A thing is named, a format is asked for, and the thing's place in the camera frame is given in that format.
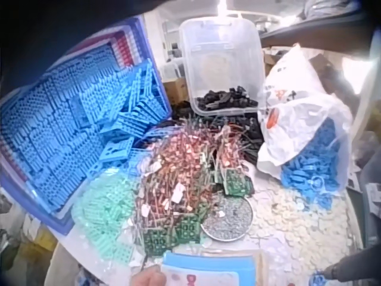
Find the pile of wires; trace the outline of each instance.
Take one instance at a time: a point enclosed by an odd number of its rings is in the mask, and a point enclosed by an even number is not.
[[[181,125],[184,119],[200,120],[203,125],[212,129],[221,129],[223,126],[229,125],[233,131],[241,133],[239,140],[241,145],[246,146],[242,150],[244,159],[254,166],[257,165],[258,152],[264,143],[257,113],[245,113],[242,116],[199,117],[193,112],[191,104],[187,101],[172,105],[172,110],[172,119],[161,122],[157,126],[158,128]]]
[[[180,243],[199,242],[201,223],[211,206],[218,177],[242,172],[238,132],[202,120],[182,120],[171,135],[152,143],[136,200],[136,223],[149,256]]]

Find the clear plastic container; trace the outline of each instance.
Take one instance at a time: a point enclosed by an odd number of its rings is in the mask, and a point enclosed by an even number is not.
[[[210,90],[229,91],[241,86],[250,99],[262,93],[264,63],[257,29],[249,20],[205,17],[185,21],[180,26],[189,99],[195,113],[228,116],[255,112],[257,108],[224,108],[204,111],[197,98]]]

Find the white sheet of paper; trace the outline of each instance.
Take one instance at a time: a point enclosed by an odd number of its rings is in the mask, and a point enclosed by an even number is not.
[[[381,184],[367,184],[367,191],[374,203],[381,203]]]
[[[167,265],[162,265],[161,271],[167,277],[166,286],[239,286],[236,272],[198,271]]]

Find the cardboard box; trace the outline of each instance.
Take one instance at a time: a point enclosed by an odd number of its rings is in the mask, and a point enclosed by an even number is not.
[[[184,77],[163,81],[165,92],[170,104],[177,104],[181,101],[189,101],[188,86]]]
[[[275,64],[281,59],[281,57],[282,57],[281,55],[269,55],[269,54],[263,55],[264,70],[265,70],[266,76],[268,76],[273,66],[275,66]]]

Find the white label tag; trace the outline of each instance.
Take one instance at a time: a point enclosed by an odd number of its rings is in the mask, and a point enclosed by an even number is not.
[[[181,199],[183,198],[184,191],[185,191],[185,186],[181,183],[177,183],[177,185],[174,187],[171,201],[176,204],[179,204],[181,202]]]
[[[150,168],[150,171],[151,171],[152,173],[155,173],[156,171],[159,171],[159,170],[160,170],[160,168],[161,168],[161,164],[160,164],[159,161],[156,161],[156,162],[153,163],[149,168]]]
[[[164,206],[164,210],[168,210],[169,209],[169,199],[166,198],[162,203],[161,203],[162,206]]]
[[[142,216],[148,217],[150,210],[151,210],[151,207],[149,205],[147,205],[147,204],[142,205],[142,209],[141,209]]]

